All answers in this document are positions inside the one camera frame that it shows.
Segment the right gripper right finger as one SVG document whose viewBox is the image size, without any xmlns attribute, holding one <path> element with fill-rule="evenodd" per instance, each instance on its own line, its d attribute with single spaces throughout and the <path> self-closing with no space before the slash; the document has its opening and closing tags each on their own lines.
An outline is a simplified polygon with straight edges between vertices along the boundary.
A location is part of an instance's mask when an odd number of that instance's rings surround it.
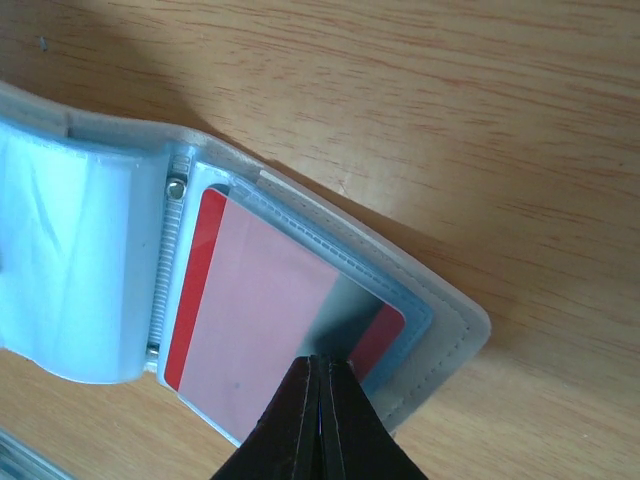
<svg viewBox="0 0 640 480">
<path fill-rule="evenodd" d="M 348 363 L 319 359 L 324 479 L 424 479 L 383 426 Z"/>
</svg>

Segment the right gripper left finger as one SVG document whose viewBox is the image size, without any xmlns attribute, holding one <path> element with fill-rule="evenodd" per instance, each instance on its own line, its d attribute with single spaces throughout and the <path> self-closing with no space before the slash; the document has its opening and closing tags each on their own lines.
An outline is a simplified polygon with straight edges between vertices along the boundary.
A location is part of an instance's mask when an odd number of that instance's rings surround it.
<svg viewBox="0 0 640 480">
<path fill-rule="evenodd" d="M 255 428 L 215 479 L 320 477 L 318 361 L 294 360 Z"/>
</svg>

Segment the beige card holder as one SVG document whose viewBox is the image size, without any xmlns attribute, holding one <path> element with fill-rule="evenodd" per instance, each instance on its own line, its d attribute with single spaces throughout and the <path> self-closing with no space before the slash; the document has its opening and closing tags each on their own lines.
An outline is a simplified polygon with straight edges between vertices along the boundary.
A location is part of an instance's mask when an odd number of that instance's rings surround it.
<svg viewBox="0 0 640 480">
<path fill-rule="evenodd" d="M 473 300 L 338 206 L 226 142 L 1 87 L 1 345 L 66 380 L 164 369 L 202 194 L 215 189 L 396 308 L 364 379 L 396 429 L 487 342 Z"/>
</svg>

